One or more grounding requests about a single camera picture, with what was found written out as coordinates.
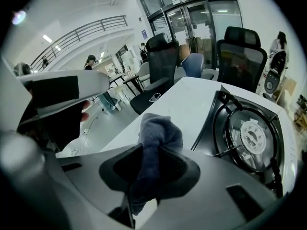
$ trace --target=white countertop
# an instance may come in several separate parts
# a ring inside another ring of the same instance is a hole
[[[296,176],[296,143],[292,124],[285,110],[277,104],[241,88],[216,81],[184,77],[136,118],[101,151],[120,148],[137,142],[142,116],[145,113],[171,116],[183,134],[183,147],[190,149],[207,118],[215,92],[223,85],[233,95],[255,102],[278,114],[284,139],[284,192],[291,191]]]

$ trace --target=gray cloth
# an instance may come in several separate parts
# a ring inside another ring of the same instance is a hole
[[[143,146],[141,169],[130,188],[131,209],[138,215],[145,203],[153,198],[159,187],[159,151],[163,145],[169,149],[182,148],[182,132],[171,122],[170,116],[146,113],[141,121],[139,143]]]
[[[138,143],[143,145],[143,149],[158,148],[159,145],[170,149],[181,148],[182,132],[172,123],[170,116],[146,113],[141,121]]]

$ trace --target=woman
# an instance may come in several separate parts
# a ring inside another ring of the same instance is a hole
[[[92,65],[93,65],[94,63],[96,63],[96,62],[97,62],[96,57],[93,56],[93,55],[89,55],[88,58],[87,58],[87,60],[86,60],[86,64],[84,65],[84,70],[93,70]],[[109,112],[115,110],[116,107],[111,103],[111,100],[108,101],[108,100],[106,99],[106,97],[105,97],[104,94],[98,95],[97,97],[98,97],[99,100],[101,101],[102,105],[103,105]],[[117,102],[118,102],[117,99],[112,98],[112,100],[113,100],[113,102],[115,103],[115,105],[117,105]]]
[[[287,46],[286,35],[283,32],[279,32],[277,39],[273,40],[271,47],[270,47],[270,56],[269,57],[271,59],[273,59],[274,55],[277,52],[280,52],[280,51],[285,51],[285,53],[286,53],[286,62],[285,62],[285,66],[284,66],[284,68],[285,68],[286,64],[289,61],[289,49],[288,49],[288,46]]]

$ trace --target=railing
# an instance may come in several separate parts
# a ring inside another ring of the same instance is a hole
[[[59,57],[65,50],[78,44],[82,40],[94,36],[98,33],[109,31],[116,28],[128,26],[126,16],[114,16],[98,21],[94,21],[83,25],[59,38],[57,41],[52,42],[31,64],[32,70],[42,71],[43,56],[46,56],[50,63],[55,58]]]

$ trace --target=black chair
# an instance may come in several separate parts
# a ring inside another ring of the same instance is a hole
[[[165,33],[160,33],[147,41],[150,85],[146,86],[130,104],[137,114],[143,113],[153,104],[149,100],[156,94],[164,94],[174,85],[175,67],[179,55],[178,42],[168,43]]]
[[[229,26],[217,42],[220,71],[217,81],[256,92],[267,61],[255,31]]]

